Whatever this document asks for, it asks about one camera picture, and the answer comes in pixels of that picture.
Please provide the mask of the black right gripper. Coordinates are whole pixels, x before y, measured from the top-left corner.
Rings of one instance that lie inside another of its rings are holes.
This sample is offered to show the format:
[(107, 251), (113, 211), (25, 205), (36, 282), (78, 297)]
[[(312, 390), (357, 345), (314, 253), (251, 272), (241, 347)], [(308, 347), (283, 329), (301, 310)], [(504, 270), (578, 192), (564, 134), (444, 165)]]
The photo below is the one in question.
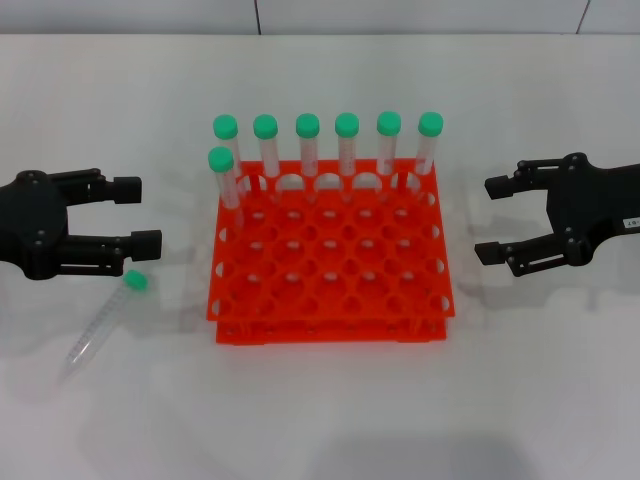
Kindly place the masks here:
[(640, 234), (640, 164), (600, 168), (576, 152), (564, 159), (521, 160), (512, 177), (488, 178), (484, 186), (492, 200), (548, 192), (547, 214), (560, 242), (549, 234), (474, 246), (483, 265), (506, 264), (515, 277), (586, 265), (606, 240)]

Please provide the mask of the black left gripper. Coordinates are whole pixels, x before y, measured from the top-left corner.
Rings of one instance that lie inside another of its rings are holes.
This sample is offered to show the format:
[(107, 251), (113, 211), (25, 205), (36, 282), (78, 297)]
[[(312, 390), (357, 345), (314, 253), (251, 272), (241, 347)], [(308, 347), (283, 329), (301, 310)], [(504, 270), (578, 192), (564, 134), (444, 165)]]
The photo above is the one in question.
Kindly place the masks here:
[(62, 196), (68, 206), (104, 201), (137, 204), (142, 201), (142, 180), (133, 176), (108, 181), (98, 168), (17, 174), (0, 187), (0, 262), (19, 267), (31, 280), (46, 280), (58, 274), (122, 276), (126, 258), (134, 262), (161, 258), (160, 230), (113, 237), (70, 235), (61, 242), (68, 232)]

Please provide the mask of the clear test tube green cap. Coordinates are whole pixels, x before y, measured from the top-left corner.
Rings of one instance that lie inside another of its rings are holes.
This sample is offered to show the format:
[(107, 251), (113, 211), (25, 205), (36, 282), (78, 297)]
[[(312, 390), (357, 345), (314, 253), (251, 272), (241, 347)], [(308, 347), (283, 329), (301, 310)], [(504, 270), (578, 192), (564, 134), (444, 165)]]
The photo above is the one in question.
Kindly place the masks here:
[(133, 299), (148, 292), (150, 283), (149, 277), (138, 270), (128, 270), (123, 275), (119, 285), (66, 355), (59, 376), (61, 382), (70, 379), (95, 357), (119, 324), (121, 311)]
[(338, 160), (340, 175), (345, 180), (343, 200), (350, 203), (353, 197), (352, 180), (356, 173), (356, 139), (359, 133), (359, 118), (351, 112), (339, 114), (335, 120), (338, 137)]
[(208, 154), (208, 164), (214, 173), (219, 193), (216, 227), (221, 228), (228, 223), (245, 232), (247, 218), (242, 207), (245, 191), (232, 150), (225, 146), (214, 147)]
[(401, 131), (401, 116), (394, 111), (384, 111), (379, 114), (376, 124), (378, 132), (378, 150), (376, 168), (382, 185), (393, 174), (397, 137)]
[(313, 182), (318, 172), (318, 135), (320, 122), (312, 113), (303, 113), (296, 119), (296, 134), (299, 138), (301, 172), (308, 180), (307, 198), (310, 202), (316, 199)]
[(212, 123), (214, 135), (219, 141), (219, 145), (228, 148), (233, 155), (234, 175), (237, 183), (238, 193), (241, 198), (246, 196), (247, 190), (243, 180), (243, 166), (240, 156), (238, 141), (238, 124), (236, 119), (230, 114), (218, 115)]
[(253, 122), (254, 135), (259, 142), (259, 150), (265, 176), (273, 181), (271, 198), (274, 203), (279, 201), (280, 193), (277, 189), (277, 179), (280, 175), (280, 159), (278, 152), (278, 124), (274, 116), (260, 114)]
[(444, 119), (435, 111), (422, 113), (418, 120), (414, 175), (422, 182), (436, 178), (435, 155), (443, 128)]

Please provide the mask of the orange test tube rack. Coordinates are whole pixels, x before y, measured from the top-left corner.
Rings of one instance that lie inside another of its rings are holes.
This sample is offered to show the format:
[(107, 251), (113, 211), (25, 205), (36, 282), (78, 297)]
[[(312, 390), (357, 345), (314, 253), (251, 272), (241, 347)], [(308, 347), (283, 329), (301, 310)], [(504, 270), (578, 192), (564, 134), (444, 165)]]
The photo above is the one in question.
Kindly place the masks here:
[(434, 173), (411, 158), (382, 176), (360, 159), (315, 177), (243, 165), (238, 209), (220, 208), (207, 317), (227, 345), (429, 342), (455, 314)]

